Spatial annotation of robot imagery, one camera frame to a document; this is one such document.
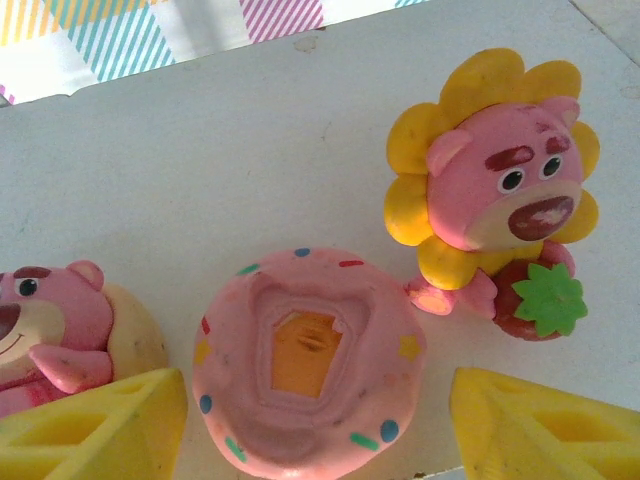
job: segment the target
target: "bear ear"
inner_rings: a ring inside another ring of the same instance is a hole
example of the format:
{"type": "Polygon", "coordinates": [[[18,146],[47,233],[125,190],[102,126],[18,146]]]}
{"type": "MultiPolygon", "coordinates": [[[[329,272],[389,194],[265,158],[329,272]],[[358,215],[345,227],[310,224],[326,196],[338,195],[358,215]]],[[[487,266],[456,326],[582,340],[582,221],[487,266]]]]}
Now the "bear ear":
{"type": "Polygon", "coordinates": [[[78,260],[67,265],[67,270],[80,275],[94,290],[102,290],[104,273],[102,269],[89,260],[78,260]]]}
{"type": "Polygon", "coordinates": [[[542,102],[540,107],[564,123],[567,128],[573,127],[580,116],[580,104],[573,97],[551,97],[542,102]]]}
{"type": "Polygon", "coordinates": [[[429,174],[437,177],[442,173],[451,159],[469,145],[473,140],[465,130],[450,130],[436,138],[427,151],[427,169],[429,174]]]}

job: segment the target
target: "donut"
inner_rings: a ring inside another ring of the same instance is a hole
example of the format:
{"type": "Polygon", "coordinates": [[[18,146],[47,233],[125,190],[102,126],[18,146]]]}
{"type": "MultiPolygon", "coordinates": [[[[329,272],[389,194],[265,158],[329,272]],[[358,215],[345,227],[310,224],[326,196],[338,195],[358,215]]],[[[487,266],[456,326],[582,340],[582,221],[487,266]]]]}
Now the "donut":
{"type": "Polygon", "coordinates": [[[250,475],[332,480],[407,429],[426,339],[391,276],[298,248],[249,263],[198,326],[192,390],[222,455],[250,475]]]}

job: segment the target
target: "yellow flower petal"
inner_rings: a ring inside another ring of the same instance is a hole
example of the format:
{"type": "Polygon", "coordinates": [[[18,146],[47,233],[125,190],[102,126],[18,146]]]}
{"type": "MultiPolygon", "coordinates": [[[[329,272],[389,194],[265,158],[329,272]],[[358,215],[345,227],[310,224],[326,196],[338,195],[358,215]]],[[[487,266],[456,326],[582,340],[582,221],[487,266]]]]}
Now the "yellow flower petal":
{"type": "Polygon", "coordinates": [[[483,108],[509,101],[523,74],[524,62],[513,50],[483,50],[451,74],[440,93],[440,107],[457,126],[483,108]]]}
{"type": "Polygon", "coordinates": [[[578,145],[582,156],[584,179],[593,173],[600,158],[600,142],[598,136],[589,125],[577,122],[571,129],[571,135],[578,145]]]}
{"type": "Polygon", "coordinates": [[[418,246],[418,266],[427,282],[443,290],[457,290],[471,282],[477,255],[464,252],[433,236],[418,246]]]}
{"type": "Polygon", "coordinates": [[[542,242],[536,242],[525,247],[510,248],[499,252],[479,252],[478,268],[490,277],[496,275],[513,260],[534,260],[542,253],[542,242]]]}
{"type": "Polygon", "coordinates": [[[426,175],[400,175],[384,201],[384,222],[393,239],[415,247],[433,234],[427,216],[426,175]]]}
{"type": "Polygon", "coordinates": [[[578,209],[551,240],[558,243],[573,243],[589,235],[598,223],[598,204],[586,190],[582,190],[582,198],[578,209]]]}
{"type": "Polygon", "coordinates": [[[580,71],[573,64],[554,60],[537,65],[525,73],[510,101],[540,103],[560,95],[578,98],[581,85],[580,71]]]}
{"type": "Polygon", "coordinates": [[[387,159],[396,173],[427,173],[427,149],[440,134],[451,128],[433,103],[421,103],[406,110],[391,128],[387,159]]]}

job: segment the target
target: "bear eye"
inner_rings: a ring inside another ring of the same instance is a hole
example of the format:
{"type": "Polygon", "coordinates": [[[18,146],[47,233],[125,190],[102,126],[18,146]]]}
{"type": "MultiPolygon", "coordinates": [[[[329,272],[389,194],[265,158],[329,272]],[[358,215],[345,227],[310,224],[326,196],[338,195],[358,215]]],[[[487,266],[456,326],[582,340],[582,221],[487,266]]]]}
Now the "bear eye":
{"type": "Polygon", "coordinates": [[[507,170],[498,181],[498,190],[500,193],[515,192],[524,181],[524,170],[521,168],[512,168],[507,170]]]}
{"type": "Polygon", "coordinates": [[[38,290],[38,280],[25,278],[16,280],[16,293],[22,297],[30,297],[38,290]]]}
{"type": "Polygon", "coordinates": [[[547,160],[542,168],[540,169],[540,180],[546,180],[548,178],[553,177],[562,166],[562,157],[560,155],[554,155],[553,157],[547,160]]]}

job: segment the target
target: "red strawberry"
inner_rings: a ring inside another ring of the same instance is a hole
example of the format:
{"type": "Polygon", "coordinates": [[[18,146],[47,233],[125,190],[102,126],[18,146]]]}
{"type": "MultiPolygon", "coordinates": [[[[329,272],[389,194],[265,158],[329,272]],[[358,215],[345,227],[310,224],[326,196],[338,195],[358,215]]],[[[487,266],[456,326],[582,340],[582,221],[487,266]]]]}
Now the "red strawberry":
{"type": "Polygon", "coordinates": [[[514,260],[504,267],[493,281],[498,287],[498,295],[495,299],[496,316],[493,321],[504,332],[512,337],[521,338],[531,342],[553,340],[561,337],[560,333],[552,333],[546,337],[540,337],[536,333],[535,322],[522,320],[514,316],[522,298],[515,292],[512,285],[516,282],[529,279],[529,265],[536,263],[545,268],[553,267],[553,263],[547,260],[514,260]]]}

